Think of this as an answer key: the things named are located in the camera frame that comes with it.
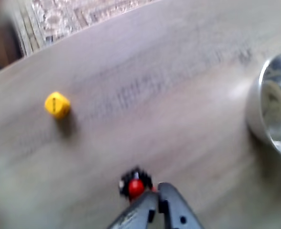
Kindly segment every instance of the metal bowl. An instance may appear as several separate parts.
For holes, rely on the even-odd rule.
[[[268,60],[253,83],[246,105],[250,130],[281,154],[281,55]]]

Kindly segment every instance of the wood grain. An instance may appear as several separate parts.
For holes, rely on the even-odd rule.
[[[281,0],[162,0],[0,72],[5,229],[103,229],[140,165],[207,229],[281,228],[281,157],[250,136],[245,98],[281,52]],[[72,114],[43,109],[60,91]]]

